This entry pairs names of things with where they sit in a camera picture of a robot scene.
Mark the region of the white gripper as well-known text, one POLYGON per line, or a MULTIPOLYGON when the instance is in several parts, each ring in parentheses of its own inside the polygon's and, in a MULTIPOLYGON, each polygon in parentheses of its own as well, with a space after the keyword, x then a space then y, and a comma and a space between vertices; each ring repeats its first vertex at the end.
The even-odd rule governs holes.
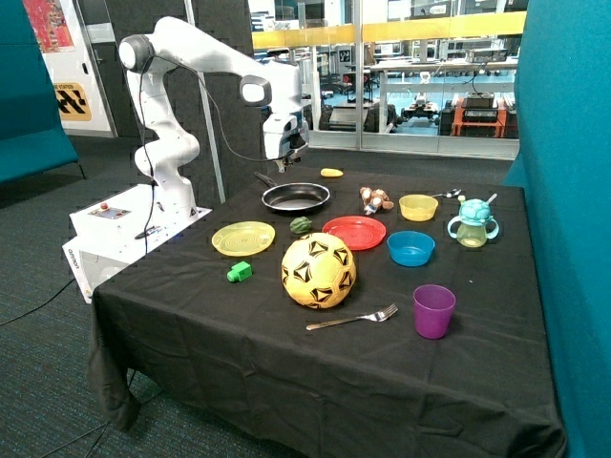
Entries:
POLYGON ((263 124, 265 157, 278 160, 280 173, 306 152, 308 143, 308 123, 301 114, 272 114, 263 124))

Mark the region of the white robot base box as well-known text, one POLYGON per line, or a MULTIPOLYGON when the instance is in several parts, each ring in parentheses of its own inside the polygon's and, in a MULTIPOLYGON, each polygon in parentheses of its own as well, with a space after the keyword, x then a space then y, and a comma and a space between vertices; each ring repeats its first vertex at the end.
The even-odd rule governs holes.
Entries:
POLYGON ((99 285, 209 213, 198 206, 176 212, 157 186, 139 184, 70 214, 75 237, 63 251, 84 301, 90 303, 99 285))

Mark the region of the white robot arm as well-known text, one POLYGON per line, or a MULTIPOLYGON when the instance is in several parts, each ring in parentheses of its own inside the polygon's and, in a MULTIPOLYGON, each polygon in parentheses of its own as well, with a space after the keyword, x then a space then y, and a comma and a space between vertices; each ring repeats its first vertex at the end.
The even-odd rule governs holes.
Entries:
POLYGON ((118 51, 139 121, 158 137, 140 147, 135 160, 155 181, 156 201, 167 220, 191 219, 197 213, 192 184, 179 167, 200 153, 197 139, 176 120, 165 90, 163 77, 173 69, 239 76, 244 103, 271 110, 263 124, 264 151, 280 169, 306 149, 309 132, 297 65, 262 64, 174 17, 159 19, 151 34, 124 38, 118 51))

